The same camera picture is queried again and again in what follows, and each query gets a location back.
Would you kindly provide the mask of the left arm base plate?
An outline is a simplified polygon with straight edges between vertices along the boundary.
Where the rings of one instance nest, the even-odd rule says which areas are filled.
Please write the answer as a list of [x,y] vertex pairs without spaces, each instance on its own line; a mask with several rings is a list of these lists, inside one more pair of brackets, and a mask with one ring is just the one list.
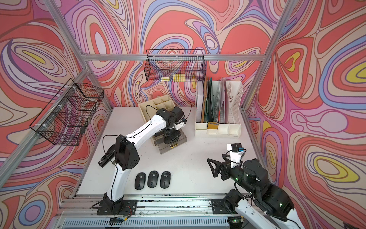
[[109,199],[102,200],[97,215],[134,215],[137,208],[137,200],[118,200],[112,202]]

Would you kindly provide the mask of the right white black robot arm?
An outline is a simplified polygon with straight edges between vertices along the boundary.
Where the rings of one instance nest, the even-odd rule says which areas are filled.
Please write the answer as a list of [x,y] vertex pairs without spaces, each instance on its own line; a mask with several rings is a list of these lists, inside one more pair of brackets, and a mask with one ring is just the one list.
[[270,182],[258,159],[233,162],[225,154],[222,157],[223,162],[207,160],[212,175],[221,180],[232,179],[247,194],[233,188],[223,199],[212,199],[214,214],[239,214],[257,229],[304,228],[290,196]]

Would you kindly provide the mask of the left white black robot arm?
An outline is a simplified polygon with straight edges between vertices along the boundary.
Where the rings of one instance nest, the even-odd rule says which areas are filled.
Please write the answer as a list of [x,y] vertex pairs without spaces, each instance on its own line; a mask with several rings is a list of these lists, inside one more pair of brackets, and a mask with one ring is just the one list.
[[131,170],[140,161],[137,150],[153,136],[162,136],[158,139],[158,144],[177,145],[182,135],[180,129],[186,123],[185,114],[178,106],[172,110],[161,108],[155,115],[149,115],[149,120],[136,131],[126,136],[116,136],[115,144],[104,151],[98,162],[102,168],[110,162],[115,167],[111,186],[99,202],[99,215],[118,214],[123,212],[124,208],[128,208],[124,201],[124,190]]

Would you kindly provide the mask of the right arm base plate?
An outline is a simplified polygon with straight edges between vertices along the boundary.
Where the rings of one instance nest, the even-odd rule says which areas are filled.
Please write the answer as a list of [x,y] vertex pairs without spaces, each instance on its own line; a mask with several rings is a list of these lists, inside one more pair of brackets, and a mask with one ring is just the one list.
[[223,199],[209,199],[209,204],[212,208],[212,213],[217,214],[230,214],[230,212],[225,208]]

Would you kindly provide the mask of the black wireless mouse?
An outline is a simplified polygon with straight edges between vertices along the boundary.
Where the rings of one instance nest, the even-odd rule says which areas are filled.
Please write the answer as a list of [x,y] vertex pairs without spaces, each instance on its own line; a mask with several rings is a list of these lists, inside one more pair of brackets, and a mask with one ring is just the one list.
[[157,186],[158,179],[159,173],[156,170],[151,171],[147,179],[147,186],[149,188],[155,188]]
[[142,190],[145,187],[146,174],[144,172],[140,172],[136,175],[134,188],[136,190]]
[[170,183],[171,183],[171,173],[169,171],[164,171],[161,175],[160,187],[162,189],[167,189],[169,188]]

